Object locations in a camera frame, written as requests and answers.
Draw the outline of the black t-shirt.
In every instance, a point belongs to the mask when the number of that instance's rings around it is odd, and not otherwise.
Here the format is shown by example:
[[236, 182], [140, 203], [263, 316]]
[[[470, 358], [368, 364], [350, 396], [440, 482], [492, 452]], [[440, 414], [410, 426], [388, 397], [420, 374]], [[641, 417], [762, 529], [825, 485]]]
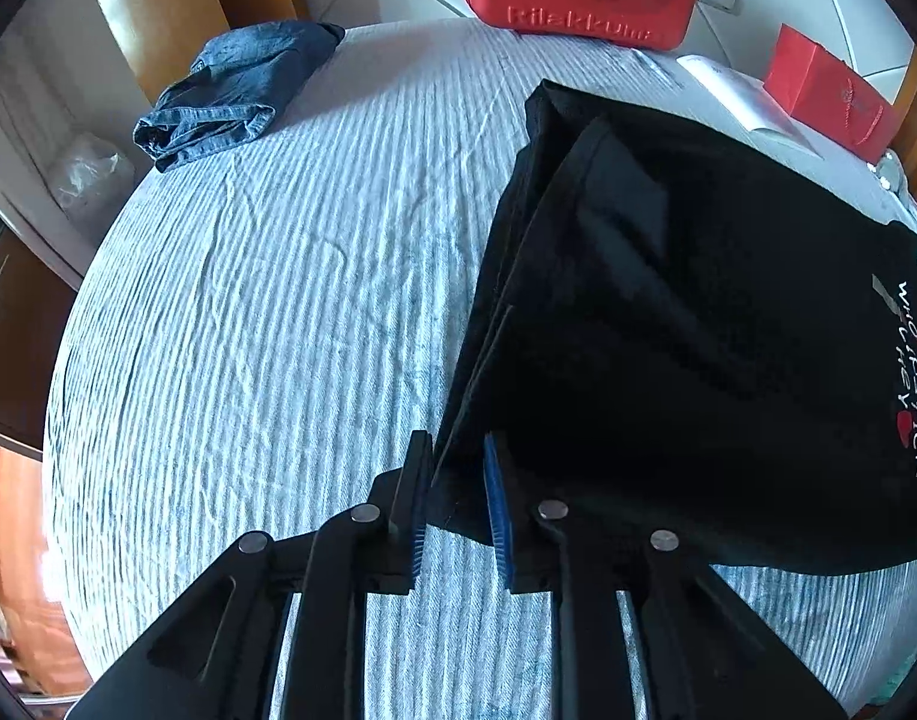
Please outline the black t-shirt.
[[429, 518], [490, 539], [483, 460], [614, 532], [804, 574], [917, 559], [917, 234], [662, 110], [543, 83], [437, 439]]

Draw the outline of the striped light blue bedsheet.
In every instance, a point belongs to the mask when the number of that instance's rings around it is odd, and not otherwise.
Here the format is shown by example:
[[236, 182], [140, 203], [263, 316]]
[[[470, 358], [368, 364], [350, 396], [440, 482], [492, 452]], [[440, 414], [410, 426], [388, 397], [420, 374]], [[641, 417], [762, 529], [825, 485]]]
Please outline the striped light blue bedsheet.
[[314, 530], [439, 424], [543, 80], [696, 119], [904, 218], [867, 164], [747, 132], [667, 55], [472, 20], [349, 31], [265, 137], [148, 174], [77, 293], [43, 509], [92, 676], [235, 538]]

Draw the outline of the clear plastic bag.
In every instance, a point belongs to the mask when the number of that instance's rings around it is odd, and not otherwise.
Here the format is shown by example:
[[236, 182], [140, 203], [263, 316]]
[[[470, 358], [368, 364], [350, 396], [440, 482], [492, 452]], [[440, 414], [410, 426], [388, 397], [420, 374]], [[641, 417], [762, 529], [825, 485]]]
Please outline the clear plastic bag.
[[81, 132], [47, 174], [50, 192], [79, 231], [100, 241], [134, 186], [134, 165], [113, 143]]

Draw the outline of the white booklet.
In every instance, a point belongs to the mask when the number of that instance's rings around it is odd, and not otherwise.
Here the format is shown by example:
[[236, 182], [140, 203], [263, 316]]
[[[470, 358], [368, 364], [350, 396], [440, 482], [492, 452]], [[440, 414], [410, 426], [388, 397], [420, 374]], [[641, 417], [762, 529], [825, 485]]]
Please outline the white booklet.
[[799, 127], [792, 122], [760, 85], [751, 83], [742, 73], [717, 64], [704, 55], [688, 54], [676, 59], [699, 83], [744, 127], [745, 132], [760, 140], [780, 143], [802, 153], [818, 156]]

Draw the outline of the folded blue denim garment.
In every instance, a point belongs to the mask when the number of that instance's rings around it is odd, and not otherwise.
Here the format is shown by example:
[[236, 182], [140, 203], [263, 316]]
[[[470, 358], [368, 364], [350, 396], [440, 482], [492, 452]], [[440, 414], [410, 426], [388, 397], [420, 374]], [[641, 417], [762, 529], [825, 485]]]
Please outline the folded blue denim garment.
[[133, 143], [167, 172], [263, 137], [343, 37], [331, 23], [283, 20], [209, 39], [139, 117]]

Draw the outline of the red paper gift bag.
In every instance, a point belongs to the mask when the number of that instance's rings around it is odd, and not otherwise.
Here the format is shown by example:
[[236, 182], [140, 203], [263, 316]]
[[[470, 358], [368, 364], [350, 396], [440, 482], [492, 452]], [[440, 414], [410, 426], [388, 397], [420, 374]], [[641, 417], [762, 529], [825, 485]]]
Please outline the red paper gift bag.
[[792, 119], [866, 163], [882, 159], [901, 122], [861, 75], [789, 25], [779, 29], [765, 91]]

